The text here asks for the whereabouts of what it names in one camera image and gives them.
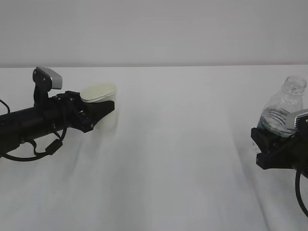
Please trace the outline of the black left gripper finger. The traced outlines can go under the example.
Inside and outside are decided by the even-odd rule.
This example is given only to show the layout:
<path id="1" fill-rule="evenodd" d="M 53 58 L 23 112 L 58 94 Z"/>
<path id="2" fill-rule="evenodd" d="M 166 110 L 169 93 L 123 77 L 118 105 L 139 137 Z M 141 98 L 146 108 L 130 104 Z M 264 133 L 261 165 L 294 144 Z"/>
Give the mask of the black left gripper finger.
<path id="1" fill-rule="evenodd" d="M 102 120 L 115 110 L 114 101 L 82 103 L 79 109 L 79 130 L 84 133 L 98 129 Z"/>
<path id="2" fill-rule="evenodd" d="M 66 91 L 56 95 L 58 106 L 83 106 L 83 101 L 79 92 Z"/>

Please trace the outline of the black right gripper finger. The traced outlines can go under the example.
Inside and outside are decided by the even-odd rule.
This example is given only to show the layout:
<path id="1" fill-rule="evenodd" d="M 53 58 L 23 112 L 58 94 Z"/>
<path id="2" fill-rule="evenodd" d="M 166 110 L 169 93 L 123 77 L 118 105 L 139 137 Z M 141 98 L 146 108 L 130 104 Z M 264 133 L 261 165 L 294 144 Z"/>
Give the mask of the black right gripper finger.
<path id="1" fill-rule="evenodd" d="M 268 130 L 252 128 L 251 138 L 263 154 L 269 154 L 288 144 L 288 142 L 295 138 L 295 134 L 282 137 Z"/>

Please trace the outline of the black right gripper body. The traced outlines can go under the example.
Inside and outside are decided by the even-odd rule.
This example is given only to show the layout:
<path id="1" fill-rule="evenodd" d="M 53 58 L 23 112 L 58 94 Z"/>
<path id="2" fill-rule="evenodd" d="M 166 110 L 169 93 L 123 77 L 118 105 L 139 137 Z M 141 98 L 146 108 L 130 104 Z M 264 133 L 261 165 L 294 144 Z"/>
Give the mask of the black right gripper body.
<path id="1" fill-rule="evenodd" d="M 308 140 L 295 136 L 284 147 L 263 154 L 261 151 L 257 154 L 256 163 L 262 169 L 298 169 L 300 164 L 308 156 Z"/>

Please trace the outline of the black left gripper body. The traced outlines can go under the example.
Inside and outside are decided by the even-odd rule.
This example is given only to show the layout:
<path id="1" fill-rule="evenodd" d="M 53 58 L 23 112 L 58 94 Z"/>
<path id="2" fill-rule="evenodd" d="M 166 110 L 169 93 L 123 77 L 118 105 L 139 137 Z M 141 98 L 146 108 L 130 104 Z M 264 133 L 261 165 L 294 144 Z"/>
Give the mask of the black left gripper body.
<path id="1" fill-rule="evenodd" d="M 79 109 L 82 106 L 58 106 L 56 95 L 47 100 L 47 132 L 73 128 L 79 130 Z"/>

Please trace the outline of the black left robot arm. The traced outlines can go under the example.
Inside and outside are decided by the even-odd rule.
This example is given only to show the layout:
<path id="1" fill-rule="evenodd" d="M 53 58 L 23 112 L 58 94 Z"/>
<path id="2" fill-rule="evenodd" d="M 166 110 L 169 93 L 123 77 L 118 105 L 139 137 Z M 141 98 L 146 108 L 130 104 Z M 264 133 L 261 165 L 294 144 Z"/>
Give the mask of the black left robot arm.
<path id="1" fill-rule="evenodd" d="M 114 110 L 114 101 L 86 103 L 82 101 L 80 93 L 66 91 L 46 98 L 33 107 L 1 115 L 0 155 L 18 162 L 35 161 L 53 155 L 62 147 L 68 128 L 90 132 Z M 35 140 L 49 134 L 57 138 L 44 152 L 34 151 L 32 157 L 9 155 L 9 152 L 24 143 L 30 143 L 36 148 Z"/>

